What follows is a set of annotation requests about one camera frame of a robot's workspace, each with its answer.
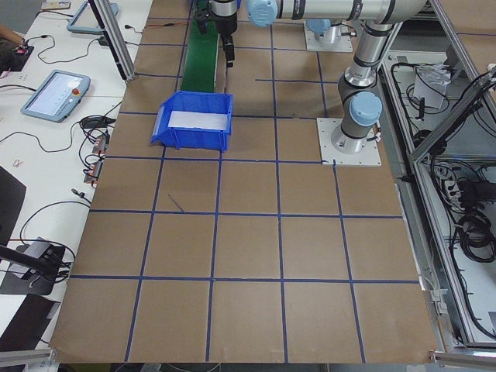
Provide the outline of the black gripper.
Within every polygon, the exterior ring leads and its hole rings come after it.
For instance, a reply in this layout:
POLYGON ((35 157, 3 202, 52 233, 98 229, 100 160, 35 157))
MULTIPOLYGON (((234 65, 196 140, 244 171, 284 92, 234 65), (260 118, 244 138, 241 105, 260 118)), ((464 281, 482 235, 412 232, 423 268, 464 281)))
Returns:
POLYGON ((237 1, 212 0, 211 15, 217 31, 222 35, 226 67, 231 68, 236 58, 232 34, 237 30, 237 1))

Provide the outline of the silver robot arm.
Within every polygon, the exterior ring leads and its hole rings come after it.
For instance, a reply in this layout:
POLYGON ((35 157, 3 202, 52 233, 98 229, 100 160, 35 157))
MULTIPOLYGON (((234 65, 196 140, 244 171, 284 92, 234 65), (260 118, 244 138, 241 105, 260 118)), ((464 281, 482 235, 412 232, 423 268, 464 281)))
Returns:
POLYGON ((332 19, 307 19, 305 29, 309 31, 311 40, 322 45, 337 44, 348 30, 342 21, 332 19))
MULTIPOLYGON (((276 19, 329 19, 337 21, 364 20, 353 62, 339 81, 339 93, 346 107, 344 92, 351 94, 366 90, 376 81, 375 71, 395 24, 415 16, 425 1, 246 1, 252 24, 265 27, 276 19)), ((206 1, 204 9, 195 13, 198 28, 201 23, 214 22, 221 36, 227 67, 235 60, 232 35, 237 30, 238 1, 206 1)))

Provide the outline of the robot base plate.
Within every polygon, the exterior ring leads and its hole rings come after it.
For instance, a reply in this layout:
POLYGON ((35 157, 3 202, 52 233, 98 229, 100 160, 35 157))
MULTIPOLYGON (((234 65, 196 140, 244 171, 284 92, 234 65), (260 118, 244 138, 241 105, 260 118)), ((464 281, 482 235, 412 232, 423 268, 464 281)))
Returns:
POLYGON ((350 28, 342 22, 331 19, 307 19, 304 25, 306 49, 308 51, 327 51, 351 53, 353 46, 350 28))
POLYGON ((370 128, 363 139, 347 137, 340 118, 317 118, 319 146, 323 165, 379 167, 382 165, 375 132, 370 128))

